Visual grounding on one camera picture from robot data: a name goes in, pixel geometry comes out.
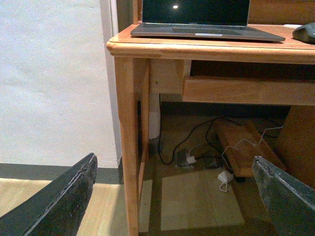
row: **gray baseboard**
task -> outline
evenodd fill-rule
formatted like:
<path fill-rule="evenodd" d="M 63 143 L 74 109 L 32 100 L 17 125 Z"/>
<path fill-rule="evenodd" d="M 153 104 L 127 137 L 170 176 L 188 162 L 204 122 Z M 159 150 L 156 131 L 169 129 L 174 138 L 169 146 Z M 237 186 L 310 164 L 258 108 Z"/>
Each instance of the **gray baseboard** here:
<path fill-rule="evenodd" d="M 69 166 L 42 166 L 23 164 L 0 164 L 0 178 L 15 178 L 29 180 L 54 180 L 67 171 Z M 118 168 L 98 168 L 96 183 L 123 183 L 122 161 Z"/>

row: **computer mouse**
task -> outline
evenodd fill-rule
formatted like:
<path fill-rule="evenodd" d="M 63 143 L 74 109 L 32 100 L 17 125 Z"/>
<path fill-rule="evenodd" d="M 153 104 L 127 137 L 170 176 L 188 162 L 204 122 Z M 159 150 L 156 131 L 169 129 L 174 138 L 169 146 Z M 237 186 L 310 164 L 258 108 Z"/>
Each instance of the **computer mouse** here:
<path fill-rule="evenodd" d="M 292 34 L 296 40 L 315 44 L 315 22 L 296 28 Z"/>

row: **desk top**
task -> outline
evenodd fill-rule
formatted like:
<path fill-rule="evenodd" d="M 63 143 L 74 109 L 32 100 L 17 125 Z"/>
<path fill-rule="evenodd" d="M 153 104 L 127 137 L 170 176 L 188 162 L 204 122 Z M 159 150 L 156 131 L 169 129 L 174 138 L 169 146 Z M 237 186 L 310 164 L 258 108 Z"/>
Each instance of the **desk top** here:
<path fill-rule="evenodd" d="M 294 40 L 293 29 L 283 26 L 249 25 L 286 38 L 284 42 L 278 43 L 131 37 L 130 32 L 136 26 L 129 26 L 107 42 L 107 49 L 113 56 L 315 64 L 315 45 Z"/>

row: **white charger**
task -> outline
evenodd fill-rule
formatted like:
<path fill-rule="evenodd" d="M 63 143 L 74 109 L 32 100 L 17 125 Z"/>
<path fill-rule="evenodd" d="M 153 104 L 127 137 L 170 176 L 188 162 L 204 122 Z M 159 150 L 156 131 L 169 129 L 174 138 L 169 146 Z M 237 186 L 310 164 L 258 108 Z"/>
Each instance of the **white charger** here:
<path fill-rule="evenodd" d="M 223 171 L 218 175 L 218 179 L 222 182 L 219 189 L 220 191 L 224 193 L 228 193 L 227 187 L 229 186 L 229 183 L 233 180 L 234 176 L 230 174 L 228 171 Z"/>

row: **white wall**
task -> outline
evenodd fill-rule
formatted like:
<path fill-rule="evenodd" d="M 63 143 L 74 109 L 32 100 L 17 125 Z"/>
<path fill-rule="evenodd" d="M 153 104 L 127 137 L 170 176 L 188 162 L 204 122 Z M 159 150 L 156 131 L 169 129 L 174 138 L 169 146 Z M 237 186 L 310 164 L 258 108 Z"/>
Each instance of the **white wall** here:
<path fill-rule="evenodd" d="M 71 166 L 94 152 L 99 167 L 118 166 L 114 66 L 104 48 L 113 11 L 101 4 L 102 14 L 98 0 L 0 3 L 0 163 Z"/>

